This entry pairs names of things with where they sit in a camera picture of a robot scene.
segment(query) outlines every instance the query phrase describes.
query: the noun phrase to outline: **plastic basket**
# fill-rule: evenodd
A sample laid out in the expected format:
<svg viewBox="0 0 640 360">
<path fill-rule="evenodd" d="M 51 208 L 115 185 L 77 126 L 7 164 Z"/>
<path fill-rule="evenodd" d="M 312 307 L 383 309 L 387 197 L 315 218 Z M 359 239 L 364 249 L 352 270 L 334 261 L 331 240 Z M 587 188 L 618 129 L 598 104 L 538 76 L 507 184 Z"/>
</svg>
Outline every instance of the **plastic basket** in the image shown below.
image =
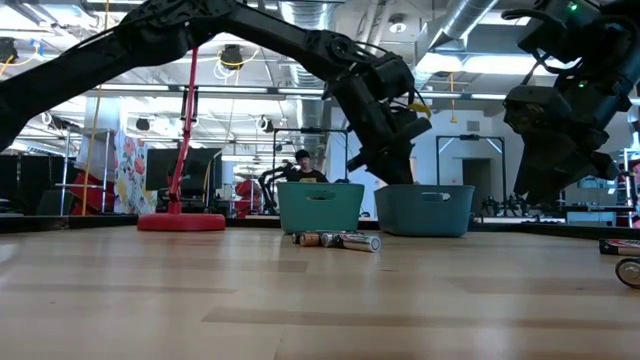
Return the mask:
<svg viewBox="0 0 640 360">
<path fill-rule="evenodd" d="M 474 189 L 473 186 L 385 186 L 375 192 L 380 230 L 400 236 L 463 236 L 469 228 Z"/>
<path fill-rule="evenodd" d="M 277 186 L 285 233 L 358 229 L 364 185 L 286 182 Z"/>
</svg>

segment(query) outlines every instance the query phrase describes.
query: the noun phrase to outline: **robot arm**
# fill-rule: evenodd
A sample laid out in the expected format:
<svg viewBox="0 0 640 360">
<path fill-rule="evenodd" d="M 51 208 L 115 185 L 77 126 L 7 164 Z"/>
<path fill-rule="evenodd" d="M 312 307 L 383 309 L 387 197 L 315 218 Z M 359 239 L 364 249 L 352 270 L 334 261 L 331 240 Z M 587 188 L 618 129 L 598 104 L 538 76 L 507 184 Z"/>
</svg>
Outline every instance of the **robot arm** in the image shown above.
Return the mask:
<svg viewBox="0 0 640 360">
<path fill-rule="evenodd" d="M 362 143 L 350 170 L 366 165 L 389 184 L 412 183 L 410 140 L 431 124 L 390 106 L 407 93 L 413 102 L 414 78 L 402 58 L 375 57 L 344 35 L 304 30 L 235 0 L 149 0 L 120 25 L 0 83 L 0 149 L 33 116 L 135 67 L 182 58 L 221 32 L 296 59 L 325 81 L 324 97 L 335 97 Z"/>
<path fill-rule="evenodd" d="M 262 197 L 264 198 L 264 210 L 266 212 L 276 214 L 277 204 L 274 200 L 273 192 L 271 191 L 271 184 L 273 184 L 277 179 L 288 177 L 292 171 L 293 164 L 287 162 L 286 165 L 263 172 L 258 178 L 258 184 L 260 184 L 260 190 L 262 190 Z M 267 176 L 271 176 L 271 178 L 265 183 L 264 181 Z"/>
<path fill-rule="evenodd" d="M 518 46 L 558 75 L 553 87 L 523 84 L 504 102 L 504 121 L 524 141 L 514 192 L 537 204 L 588 175 L 616 178 L 611 157 L 596 150 L 615 113 L 629 110 L 628 94 L 640 79 L 640 2 L 600 8 L 587 0 L 537 0 L 533 9 L 503 13 L 525 16 L 532 19 Z M 544 63 L 549 57 L 575 64 L 553 68 Z"/>
</svg>

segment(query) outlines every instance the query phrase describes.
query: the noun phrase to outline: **person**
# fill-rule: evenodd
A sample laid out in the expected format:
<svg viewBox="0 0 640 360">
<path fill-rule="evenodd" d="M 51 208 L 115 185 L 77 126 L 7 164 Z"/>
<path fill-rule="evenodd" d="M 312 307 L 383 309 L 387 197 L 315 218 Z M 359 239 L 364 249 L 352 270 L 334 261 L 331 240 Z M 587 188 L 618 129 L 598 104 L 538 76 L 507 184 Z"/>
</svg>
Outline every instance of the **person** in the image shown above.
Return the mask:
<svg viewBox="0 0 640 360">
<path fill-rule="evenodd" d="M 307 150 L 296 152 L 296 162 L 300 165 L 300 170 L 287 177 L 287 181 L 328 183 L 329 180 L 320 171 L 311 167 L 311 156 Z"/>
</svg>

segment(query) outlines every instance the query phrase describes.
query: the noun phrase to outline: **doorway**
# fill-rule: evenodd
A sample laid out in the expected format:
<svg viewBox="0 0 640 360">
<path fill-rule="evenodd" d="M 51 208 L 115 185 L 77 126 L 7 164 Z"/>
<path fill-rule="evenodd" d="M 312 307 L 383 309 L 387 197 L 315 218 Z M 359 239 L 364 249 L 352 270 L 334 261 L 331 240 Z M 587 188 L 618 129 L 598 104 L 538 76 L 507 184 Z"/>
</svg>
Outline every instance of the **doorway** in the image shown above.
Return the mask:
<svg viewBox="0 0 640 360">
<path fill-rule="evenodd" d="M 471 211 L 482 214 L 482 200 L 491 194 L 491 159 L 462 159 L 462 183 L 475 186 Z"/>
</svg>

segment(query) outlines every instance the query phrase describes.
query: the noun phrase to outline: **computer screen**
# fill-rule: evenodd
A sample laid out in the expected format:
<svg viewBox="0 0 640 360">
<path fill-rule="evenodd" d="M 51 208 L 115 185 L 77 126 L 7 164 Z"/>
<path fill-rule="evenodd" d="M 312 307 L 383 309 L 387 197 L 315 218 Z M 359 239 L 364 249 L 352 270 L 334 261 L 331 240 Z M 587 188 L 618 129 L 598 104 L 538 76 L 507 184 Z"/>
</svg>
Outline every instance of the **computer screen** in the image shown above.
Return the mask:
<svg viewBox="0 0 640 360">
<path fill-rule="evenodd" d="M 160 190 L 169 187 L 168 176 L 175 171 L 178 149 L 149 149 L 147 153 L 146 190 Z M 206 189 L 207 169 L 211 162 L 210 185 L 222 188 L 222 149 L 189 149 L 183 171 L 182 190 Z"/>
</svg>

